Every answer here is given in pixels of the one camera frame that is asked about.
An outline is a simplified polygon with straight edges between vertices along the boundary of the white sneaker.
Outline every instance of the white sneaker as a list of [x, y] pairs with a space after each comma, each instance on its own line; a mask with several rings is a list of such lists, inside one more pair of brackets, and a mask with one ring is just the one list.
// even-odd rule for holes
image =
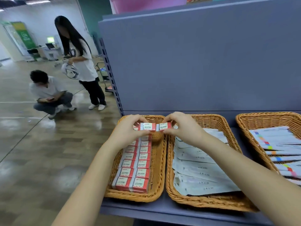
[[69, 109], [69, 110], [73, 111], [74, 109], [76, 109], [76, 107], [72, 106], [72, 107], [68, 108], [67, 106], [64, 105], [64, 109], [65, 110]]
[[99, 105], [99, 106], [98, 106], [98, 110], [99, 110], [99, 111], [104, 110], [105, 107], [106, 107], [105, 105]]
[[89, 106], [89, 109], [91, 110], [91, 109], [94, 109], [94, 108], [96, 108], [98, 105], [93, 105], [93, 104], [91, 104], [90, 106]]
[[48, 118], [49, 118], [49, 119], [53, 119], [53, 118], [55, 117], [55, 115], [56, 115], [57, 113], [59, 113], [60, 111], [61, 111], [61, 109], [60, 109], [59, 107], [56, 107], [56, 108], [55, 108], [55, 113], [54, 113], [53, 115], [49, 115]]

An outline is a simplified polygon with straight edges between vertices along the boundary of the crouching man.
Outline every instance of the crouching man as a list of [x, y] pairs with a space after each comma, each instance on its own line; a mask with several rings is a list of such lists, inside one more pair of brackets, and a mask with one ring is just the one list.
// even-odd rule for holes
[[53, 119], [60, 112], [59, 105], [64, 105], [64, 109], [76, 109], [71, 105], [73, 94], [52, 76], [41, 70], [34, 70], [30, 73], [33, 83], [29, 84], [29, 89], [34, 95], [37, 103], [33, 108], [49, 114], [49, 119]]

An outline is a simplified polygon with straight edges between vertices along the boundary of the long black hair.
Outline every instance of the long black hair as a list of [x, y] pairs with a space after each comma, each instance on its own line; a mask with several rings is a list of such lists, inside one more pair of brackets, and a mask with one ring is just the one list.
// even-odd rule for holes
[[[70, 36], [70, 39], [66, 38], [65, 36], [63, 36], [60, 31], [58, 30], [58, 26], [62, 26], [64, 27]], [[58, 30], [58, 34], [61, 38], [62, 41], [62, 45], [64, 48], [64, 54], [67, 55], [70, 53], [70, 45], [69, 45], [69, 40], [71, 41], [71, 43], [76, 47], [76, 49], [79, 51], [80, 56], [83, 55], [83, 51], [85, 50], [82, 47], [82, 44], [80, 43], [80, 39], [82, 39], [83, 41], [85, 41], [85, 39], [81, 36], [81, 34], [79, 34], [79, 32], [73, 27], [73, 25], [71, 24], [71, 22], [68, 20], [68, 18], [66, 18], [65, 16], [57, 16], [55, 18], [55, 27]]]

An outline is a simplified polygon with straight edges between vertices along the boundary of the ceiling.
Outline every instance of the ceiling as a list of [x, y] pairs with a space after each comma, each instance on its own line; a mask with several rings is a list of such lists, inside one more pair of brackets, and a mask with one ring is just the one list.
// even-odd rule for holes
[[19, 5], [26, 5], [25, 1], [26, 0], [0, 0], [0, 8], [5, 9], [5, 8], [19, 6]]

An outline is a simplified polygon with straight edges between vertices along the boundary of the eraser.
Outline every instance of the eraser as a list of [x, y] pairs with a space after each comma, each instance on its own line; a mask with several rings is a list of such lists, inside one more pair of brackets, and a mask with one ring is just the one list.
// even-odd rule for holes
[[151, 153], [151, 147], [140, 147], [139, 153]]
[[149, 154], [149, 153], [140, 153], [138, 159], [139, 160], [150, 160], [151, 159], [151, 154]]
[[171, 128], [171, 127], [172, 127], [171, 122], [166, 122], [166, 123], [157, 124], [157, 125], [156, 125], [156, 131], [157, 131], [157, 132], [163, 131], [163, 130], [168, 129], [168, 128]]
[[123, 152], [121, 156], [121, 160], [136, 160], [138, 158], [138, 155], [136, 153], [128, 153], [128, 152]]
[[135, 164], [138, 164], [138, 160], [121, 159], [118, 167], [135, 168]]
[[141, 140], [149, 140], [149, 141], [151, 141], [152, 140], [152, 135], [141, 137]]
[[148, 191], [148, 179], [145, 178], [135, 178], [133, 186], [130, 187], [130, 191], [147, 193]]
[[135, 165], [135, 168], [149, 169], [150, 165], [150, 160], [138, 160]]
[[140, 147], [138, 146], [127, 146], [126, 148], [123, 149], [123, 153], [137, 153], [139, 151]]
[[134, 140], [129, 146], [139, 146], [139, 139]]
[[140, 146], [141, 147], [151, 147], [151, 141], [149, 141], [149, 140], [141, 140]]
[[135, 174], [136, 178], [147, 178], [147, 179], [149, 179], [149, 176], [150, 176], [150, 170], [149, 169], [142, 169], [142, 168], [136, 169], [136, 174]]
[[135, 176], [136, 173], [137, 173], [137, 169], [134, 168], [119, 168], [117, 171], [117, 175], [119, 177], [127, 177], [127, 178], [131, 178]]
[[130, 191], [130, 183], [132, 178], [127, 177], [118, 177], [114, 183], [112, 183], [112, 187], [116, 190], [121, 191]]
[[156, 124], [155, 123], [140, 123], [140, 127], [138, 130], [149, 130], [151, 132], [156, 131]]

